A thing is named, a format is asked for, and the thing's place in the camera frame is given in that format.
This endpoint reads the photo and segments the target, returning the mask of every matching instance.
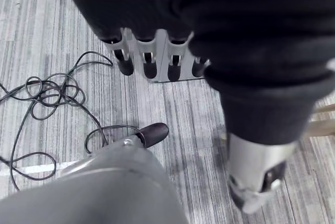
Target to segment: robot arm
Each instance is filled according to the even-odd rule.
[[[211,61],[205,78],[221,94],[232,198],[245,212],[258,209],[279,186],[315,102],[335,86],[327,69],[335,0],[74,1],[127,75],[119,28],[142,42],[159,28],[171,42],[193,31],[189,49]]]
[[[141,129],[147,145],[169,133]],[[3,224],[187,224],[164,169],[136,135],[119,139],[62,171],[44,186],[0,201]]]

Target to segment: black fabric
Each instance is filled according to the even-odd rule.
[[[332,91],[335,0],[74,0],[102,40],[120,27],[139,39],[158,28],[194,38],[228,131],[280,144],[299,138],[316,100]]]

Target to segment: gray striped carpet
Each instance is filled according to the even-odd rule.
[[[8,89],[32,75],[65,72],[87,50],[108,54],[71,0],[0,0],[0,81]],[[224,117],[218,94],[204,80],[149,84],[137,73],[125,77],[117,68],[100,65],[82,68],[75,77],[87,94],[87,107],[103,126],[143,127],[160,121],[169,125],[169,137],[151,151],[173,181],[190,223],[335,223],[334,137],[303,140],[276,196],[247,216],[229,198],[226,146],[219,139]],[[320,102],[330,103],[335,103],[335,96]],[[0,105],[1,156],[9,157],[28,105],[11,99]],[[36,113],[45,115],[47,110],[40,107]],[[335,114],[320,116],[329,117]],[[60,107],[42,122],[29,117],[16,155],[46,151],[57,159],[59,168],[65,167],[86,155],[83,141],[93,129],[84,112],[73,107]],[[110,137],[122,134],[126,131],[115,131]],[[46,164],[50,161],[45,158],[31,157],[17,165],[42,177],[50,171]],[[21,188],[47,183],[15,178]],[[8,169],[0,164],[0,197],[12,193]]]

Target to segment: black cable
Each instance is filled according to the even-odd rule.
[[[108,63],[106,62],[102,62],[102,61],[87,61],[87,62],[84,62],[84,63],[81,63],[79,64],[80,60],[87,54],[96,54],[96,55],[99,55],[101,56],[102,58],[104,58],[105,60],[108,61]],[[85,142],[84,142],[84,148],[85,148],[85,151],[87,153],[91,153],[90,150],[88,150],[88,141],[90,140],[90,137],[92,136],[92,134],[96,133],[97,131],[99,131],[99,133],[101,134],[102,136],[102,147],[108,145],[108,141],[106,139],[106,136],[103,132],[104,129],[115,129],[115,128],[131,128],[133,130],[135,130],[136,132],[139,133],[140,135],[140,138],[141,138],[141,141],[144,143],[144,146],[147,146],[146,145],[146,140],[145,140],[145,137],[143,135],[143,133],[137,129],[136,127],[133,127],[133,126],[129,126],[129,125],[113,125],[113,126],[106,126],[106,127],[102,127],[99,120],[83,105],[85,100],[86,100],[86,96],[85,96],[85,93],[84,91],[79,88],[78,86],[78,82],[76,81],[76,79],[74,79],[72,77],[72,74],[73,72],[84,66],[84,65],[87,65],[87,64],[103,64],[103,65],[107,65],[107,66],[110,66],[110,67],[113,67],[113,63],[112,61],[107,58],[106,56],[98,53],[98,52],[95,52],[95,51],[86,51],[84,52],[79,58],[78,60],[76,61],[75,65],[73,66],[72,69],[70,69],[67,73],[55,73],[55,74],[52,74],[50,76],[48,76],[47,78],[45,78],[44,80],[42,80],[41,78],[37,77],[37,76],[31,76],[29,77],[25,84],[19,86],[19,87],[16,87],[14,88],[13,90],[11,91],[8,91],[2,83],[0,83],[0,88],[6,93],[5,96],[1,97],[0,98],[0,103],[3,102],[4,100],[8,99],[8,98],[13,98],[13,99],[16,99],[16,100],[19,100],[19,101],[30,101],[30,105],[22,119],[22,122],[20,124],[20,127],[17,131],[17,134],[16,134],[16,137],[15,137],[15,140],[14,140],[14,144],[13,144],[13,147],[12,147],[12,152],[10,154],[10,158],[9,160],[6,160],[5,158],[1,157],[0,156],[0,162],[4,163],[5,165],[7,165],[9,167],[9,173],[10,173],[10,179],[14,185],[14,187],[19,191],[20,189],[18,188],[16,182],[15,182],[15,179],[14,179],[14,176],[13,176],[13,171],[17,172],[18,174],[20,174],[21,176],[29,179],[29,180],[33,180],[33,181],[42,181],[42,180],[46,180],[52,176],[54,176],[54,174],[56,173],[56,160],[49,154],[47,154],[46,152],[32,152],[32,153],[28,153],[26,155],[23,155],[21,157],[18,157],[16,159],[14,159],[14,155],[15,155],[15,150],[16,150],[16,145],[17,145],[17,142],[18,142],[18,139],[20,137],[20,134],[21,134],[21,131],[22,131],[22,128],[25,124],[25,121],[26,119],[28,118],[29,114],[32,116],[33,119],[35,120],[38,120],[38,121],[42,121],[42,120],[45,120],[47,118],[49,118],[50,116],[52,116],[54,114],[54,112],[57,110],[58,106],[61,106],[61,105],[70,105],[70,106],[74,106],[74,107],[80,107],[83,111],[85,111],[89,116],[90,118],[92,119],[92,121],[97,125],[97,129],[93,130],[92,132],[90,132],[86,139],[85,139]],[[54,76],[64,76],[65,79],[63,81],[62,84],[57,84],[56,82],[54,81],[51,81],[49,79],[51,79],[52,77]],[[68,84],[68,81],[71,80],[72,82],[74,82],[74,85],[73,84]],[[39,90],[36,94],[31,94],[30,91],[29,91],[29,86],[33,86],[33,85],[39,85]],[[75,93],[71,96],[69,94],[66,93],[66,90],[68,88],[75,88]],[[16,97],[15,95],[20,92],[22,89],[25,89],[26,93],[28,94],[28,97],[27,98],[19,98],[19,97]],[[49,95],[45,95],[46,92],[48,91],[56,91],[57,94],[49,94]],[[81,93],[82,94],[82,99],[80,102],[78,102],[76,100],[76,97],[78,96],[78,94]],[[44,102],[47,98],[50,98],[50,97],[57,97],[57,100],[54,102],[54,103],[46,103]],[[37,104],[41,104],[43,106],[46,106],[46,107],[51,107],[53,108],[52,111],[46,115],[45,117],[42,117],[42,118],[39,118],[37,117],[35,114],[34,114],[34,108]],[[43,177],[43,178],[35,178],[35,177],[32,177],[28,174],[25,174],[24,172],[21,172],[19,171],[16,167],[13,166],[13,164],[19,160],[22,160],[22,159],[25,159],[27,157],[30,157],[30,156],[33,156],[33,155],[44,155],[48,158],[51,159],[52,163],[53,163],[53,170],[52,172]]]

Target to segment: floor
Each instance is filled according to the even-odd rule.
[[[71,0],[0,0],[0,81],[5,87],[14,88],[32,75],[64,72],[87,50],[108,54]],[[169,137],[151,151],[174,183],[190,223],[335,223],[334,137],[302,140],[276,196],[255,214],[244,215],[232,204],[227,189],[219,96],[204,80],[149,84],[137,73],[125,77],[117,68],[98,65],[75,77],[87,94],[87,107],[102,125],[169,125]],[[335,95],[319,102],[330,103],[335,103]],[[11,99],[0,104],[1,156],[9,157],[28,105]],[[39,108],[38,113],[47,112]],[[319,116],[329,117],[335,114]],[[16,155],[47,151],[61,170],[85,157],[83,141],[93,129],[91,120],[72,107],[63,106],[42,122],[29,117]],[[45,158],[33,157],[17,165],[42,177],[51,170],[48,164]],[[15,178],[20,188],[52,180]],[[0,198],[12,193],[8,169],[0,164]]]

